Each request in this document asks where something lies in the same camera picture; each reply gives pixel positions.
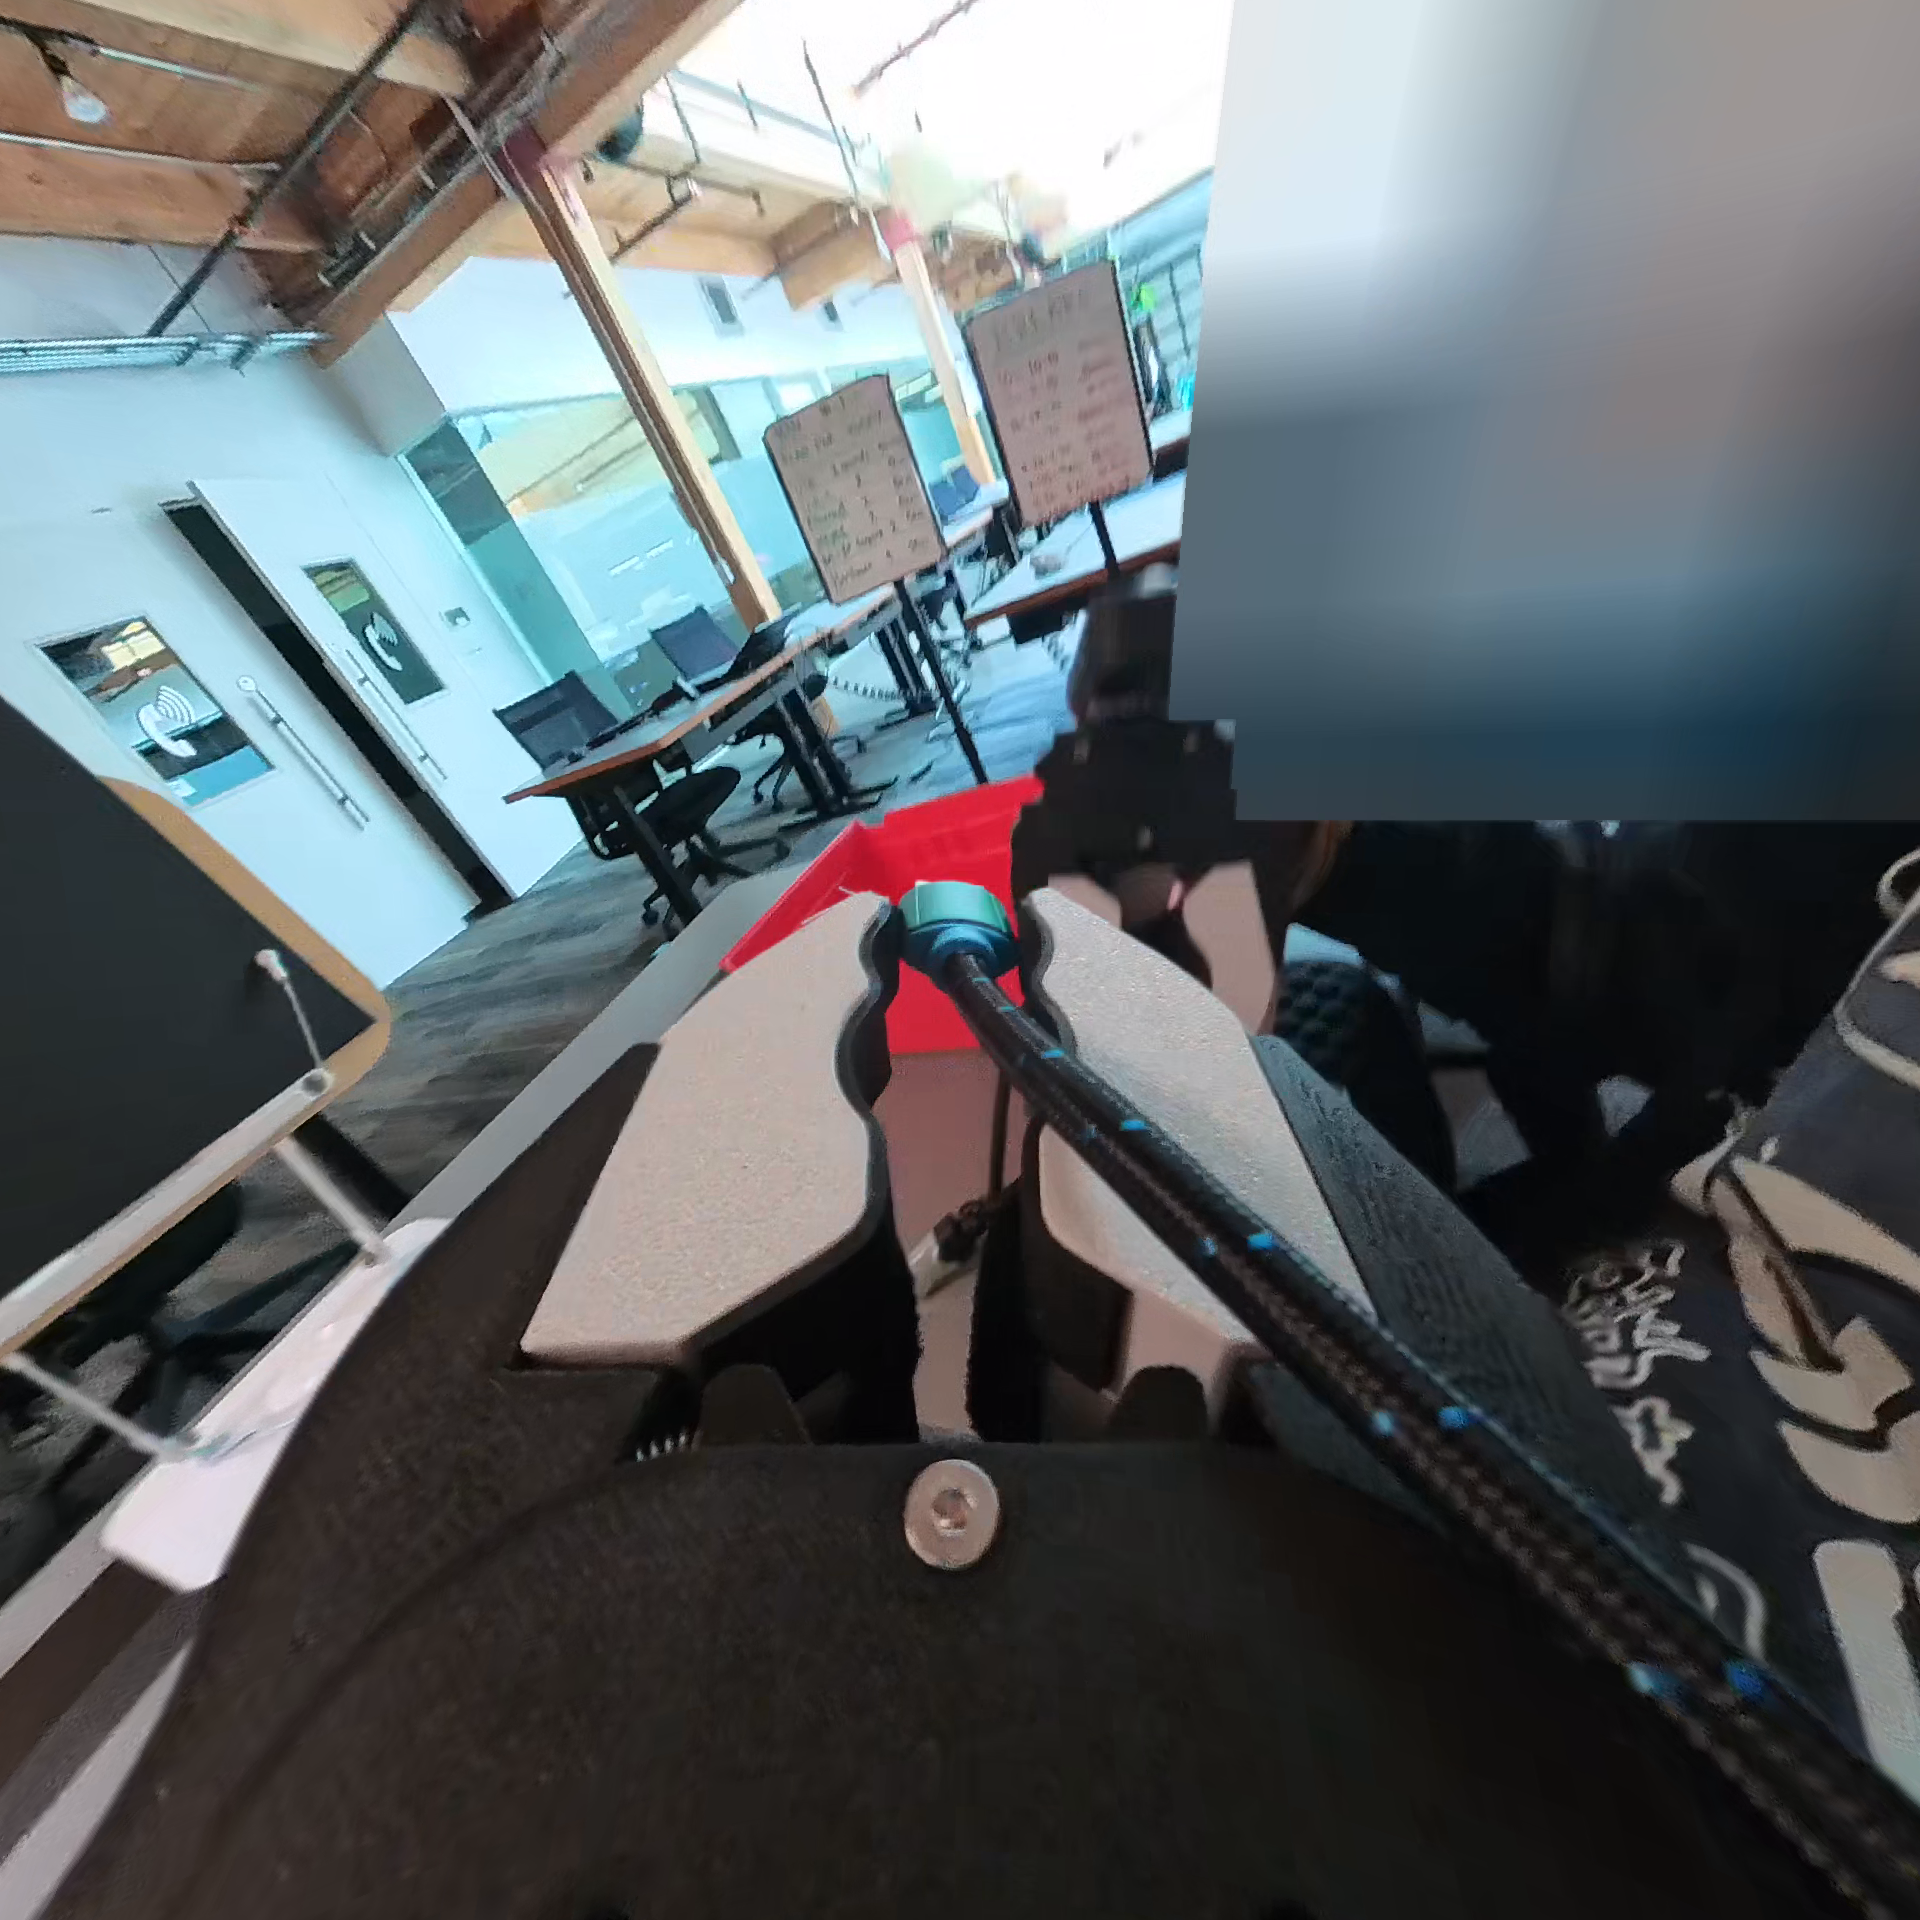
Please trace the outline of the wooden support post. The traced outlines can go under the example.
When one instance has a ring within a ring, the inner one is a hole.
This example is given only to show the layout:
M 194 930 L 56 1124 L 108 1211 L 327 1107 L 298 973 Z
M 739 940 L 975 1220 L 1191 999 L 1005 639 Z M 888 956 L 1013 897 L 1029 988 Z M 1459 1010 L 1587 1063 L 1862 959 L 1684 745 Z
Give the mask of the wooden support post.
M 583 198 L 583 165 L 576 156 L 552 151 L 535 131 L 512 133 L 495 154 L 541 236 L 542 251 L 583 310 L 589 332 L 654 453 L 687 526 L 727 589 L 733 611 L 748 633 L 772 622 L 781 613 L 778 596 L 624 298 L 609 248 Z

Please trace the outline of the black board on stand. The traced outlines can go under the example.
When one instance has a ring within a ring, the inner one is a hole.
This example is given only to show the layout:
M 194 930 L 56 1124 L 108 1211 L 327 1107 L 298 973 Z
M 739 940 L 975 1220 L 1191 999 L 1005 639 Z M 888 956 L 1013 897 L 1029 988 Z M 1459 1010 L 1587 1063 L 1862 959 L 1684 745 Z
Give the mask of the black board on stand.
M 2 707 L 2 1353 L 380 1058 L 378 987 L 178 805 Z

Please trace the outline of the whiteboard with handwriting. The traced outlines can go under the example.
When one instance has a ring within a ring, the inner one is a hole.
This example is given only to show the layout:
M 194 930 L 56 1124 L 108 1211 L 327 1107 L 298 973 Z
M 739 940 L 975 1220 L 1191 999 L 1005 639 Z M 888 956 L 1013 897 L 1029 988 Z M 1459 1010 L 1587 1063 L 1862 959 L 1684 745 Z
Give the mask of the whiteboard with handwriting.
M 947 564 L 944 525 L 888 374 L 857 378 L 777 418 L 763 449 L 833 604 Z
M 1154 453 L 1116 264 L 1099 259 L 962 323 L 1021 525 L 1149 486 Z

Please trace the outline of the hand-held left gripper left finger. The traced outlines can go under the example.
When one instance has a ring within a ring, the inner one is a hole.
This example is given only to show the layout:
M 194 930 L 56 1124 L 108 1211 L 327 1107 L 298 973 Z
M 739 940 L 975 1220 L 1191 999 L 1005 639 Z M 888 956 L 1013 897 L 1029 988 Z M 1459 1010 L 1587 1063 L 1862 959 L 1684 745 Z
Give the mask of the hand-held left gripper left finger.
M 897 910 L 850 895 L 666 1030 L 520 1337 L 532 1365 L 684 1367 L 866 1258 L 900 1295 Z

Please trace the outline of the black office chair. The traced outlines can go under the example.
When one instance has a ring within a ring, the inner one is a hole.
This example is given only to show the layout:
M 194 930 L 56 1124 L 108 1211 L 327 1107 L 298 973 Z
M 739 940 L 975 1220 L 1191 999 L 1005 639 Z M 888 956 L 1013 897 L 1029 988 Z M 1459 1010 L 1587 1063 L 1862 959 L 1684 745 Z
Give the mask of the black office chair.
M 734 678 L 748 634 L 722 624 L 711 608 L 695 608 L 651 630 L 651 641 L 691 697 Z
M 627 731 L 575 673 L 497 708 L 495 719 L 546 779 L 586 763 Z M 674 779 L 664 779 L 654 761 L 643 761 L 561 794 L 597 861 L 634 858 L 652 879 L 652 893 L 640 905 L 640 922 L 648 928 L 666 919 L 687 922 L 696 883 L 750 877 L 711 830 L 713 819 L 733 801 L 741 772 L 733 766 L 696 771 L 680 748 L 668 753 L 668 766 L 677 771 Z

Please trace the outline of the person's black printed shirt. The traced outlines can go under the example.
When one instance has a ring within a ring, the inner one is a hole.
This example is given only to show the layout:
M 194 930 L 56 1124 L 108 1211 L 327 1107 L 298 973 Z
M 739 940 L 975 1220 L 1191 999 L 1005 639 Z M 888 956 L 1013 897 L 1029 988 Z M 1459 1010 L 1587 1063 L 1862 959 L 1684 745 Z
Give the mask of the person's black printed shirt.
M 1549 1299 L 1699 1607 L 1916 1799 L 1916 820 L 1324 825 L 1298 925 L 1480 1044 L 1389 1138 Z

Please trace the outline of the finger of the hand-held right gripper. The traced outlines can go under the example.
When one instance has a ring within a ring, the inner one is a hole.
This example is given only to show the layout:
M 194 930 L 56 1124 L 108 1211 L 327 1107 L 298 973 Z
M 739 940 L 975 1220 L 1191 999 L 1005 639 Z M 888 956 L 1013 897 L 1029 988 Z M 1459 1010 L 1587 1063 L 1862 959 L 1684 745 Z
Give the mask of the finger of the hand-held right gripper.
M 1188 887 L 1178 868 L 1151 862 L 1111 877 L 1059 873 L 1047 889 L 1122 933 L 1170 933 L 1186 926 Z
M 1195 880 L 1184 893 L 1184 928 L 1211 994 L 1249 1037 L 1269 1035 L 1284 1003 L 1284 956 L 1271 939 L 1255 866 L 1236 861 Z

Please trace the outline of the black textured rounded object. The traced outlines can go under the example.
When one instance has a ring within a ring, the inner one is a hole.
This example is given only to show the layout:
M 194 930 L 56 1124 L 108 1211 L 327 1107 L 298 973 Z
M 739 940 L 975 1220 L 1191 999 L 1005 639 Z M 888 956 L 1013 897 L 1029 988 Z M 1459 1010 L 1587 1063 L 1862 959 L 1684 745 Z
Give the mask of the black textured rounded object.
M 1355 1096 L 1429 1084 L 1429 1051 L 1419 1022 L 1363 964 L 1291 960 L 1274 1032 L 1324 1080 Z

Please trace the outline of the white office table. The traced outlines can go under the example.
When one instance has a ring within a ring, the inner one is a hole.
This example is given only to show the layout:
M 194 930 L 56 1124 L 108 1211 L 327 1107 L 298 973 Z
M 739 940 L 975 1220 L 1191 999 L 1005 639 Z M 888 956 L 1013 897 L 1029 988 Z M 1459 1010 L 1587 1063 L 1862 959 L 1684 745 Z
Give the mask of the white office table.
M 969 630 L 996 621 L 1044 622 L 1083 611 L 1108 579 L 1108 549 L 1120 577 L 1180 556 L 1188 476 L 1184 473 L 1124 494 L 1102 508 L 1108 546 L 1091 508 L 1059 522 L 996 586 L 970 601 Z

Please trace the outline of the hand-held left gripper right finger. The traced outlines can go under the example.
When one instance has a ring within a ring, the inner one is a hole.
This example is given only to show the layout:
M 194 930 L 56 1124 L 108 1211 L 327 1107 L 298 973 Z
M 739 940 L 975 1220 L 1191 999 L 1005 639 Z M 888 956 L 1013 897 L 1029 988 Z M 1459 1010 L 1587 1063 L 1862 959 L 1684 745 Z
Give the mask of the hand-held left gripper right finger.
M 1366 1319 L 1379 1311 L 1300 1140 L 1236 1013 L 1172 960 L 1089 907 L 1041 889 L 1029 1006 L 1055 1016 L 1076 1058 L 1138 1100 L 1256 1219 Z M 1044 1342 L 1071 1374 L 1175 1367 L 1226 1374 L 1255 1338 L 1053 1128 L 1035 1138 Z

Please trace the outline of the phone icon door sign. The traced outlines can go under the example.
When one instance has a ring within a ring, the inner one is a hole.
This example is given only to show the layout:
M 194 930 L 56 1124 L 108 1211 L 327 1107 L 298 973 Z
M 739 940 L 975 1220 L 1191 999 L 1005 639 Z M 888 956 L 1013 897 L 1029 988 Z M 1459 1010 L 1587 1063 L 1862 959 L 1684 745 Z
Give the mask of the phone icon door sign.
M 303 572 L 342 622 L 387 698 L 415 708 L 445 694 L 445 678 L 361 564 L 342 558 L 307 564 Z
M 219 805 L 276 774 L 224 703 L 146 616 L 37 643 L 108 738 L 186 811 Z

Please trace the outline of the red plastic bin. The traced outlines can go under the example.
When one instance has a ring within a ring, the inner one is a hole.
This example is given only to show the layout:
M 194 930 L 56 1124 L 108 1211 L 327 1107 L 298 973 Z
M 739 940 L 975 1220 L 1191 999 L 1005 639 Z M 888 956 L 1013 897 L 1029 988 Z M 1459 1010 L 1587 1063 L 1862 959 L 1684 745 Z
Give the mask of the red plastic bin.
M 920 883 L 965 883 L 996 897 L 1015 916 L 1011 843 L 1021 813 L 1043 796 L 1035 774 L 996 780 L 944 799 L 848 825 L 722 959 L 733 976 L 778 948 L 842 899 L 876 895 L 898 903 Z M 895 1063 L 916 1054 L 978 1051 L 949 997 L 918 973 L 903 973 L 887 1013 Z

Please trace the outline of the wooden top office desk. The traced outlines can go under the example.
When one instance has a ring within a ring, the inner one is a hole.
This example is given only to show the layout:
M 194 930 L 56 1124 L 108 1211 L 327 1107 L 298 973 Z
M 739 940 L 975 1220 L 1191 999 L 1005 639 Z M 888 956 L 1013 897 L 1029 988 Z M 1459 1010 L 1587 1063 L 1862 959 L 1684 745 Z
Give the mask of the wooden top office desk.
M 680 751 L 695 771 L 702 771 L 708 757 L 730 748 L 744 734 L 772 732 L 783 753 L 783 765 L 800 780 L 808 796 L 802 826 L 842 822 L 866 813 L 888 794 L 895 780 L 866 785 L 853 780 L 848 766 L 816 721 L 807 690 L 815 677 L 810 664 L 815 654 L 866 633 L 900 636 L 908 660 L 908 669 L 903 673 L 908 698 L 923 698 L 928 693 L 954 693 L 949 678 L 949 636 L 928 626 L 910 589 L 879 591 L 853 603 L 839 621 L 829 621 L 802 634 L 781 634 L 781 646 L 775 651 L 750 643 L 748 653 L 755 663 L 748 670 L 708 693 L 688 694 L 680 704 L 656 716 L 639 716 L 624 723 L 627 731 L 611 747 L 595 751 L 586 763 L 557 777 L 549 779 L 541 772 L 537 780 L 508 792 L 505 803 L 557 801 L 564 805 L 562 792 L 569 789 L 613 779 L 644 761 L 652 761 L 656 772 L 664 779 L 674 779 L 677 771 L 668 766 L 672 751 Z M 781 830 L 739 843 L 720 841 L 720 845 L 733 853 L 733 858 L 746 853 L 777 853 L 778 856 L 791 853 L 791 841 Z M 696 883 L 687 920 L 666 919 L 658 926 L 684 928 L 702 910 L 704 900 L 699 897 Z

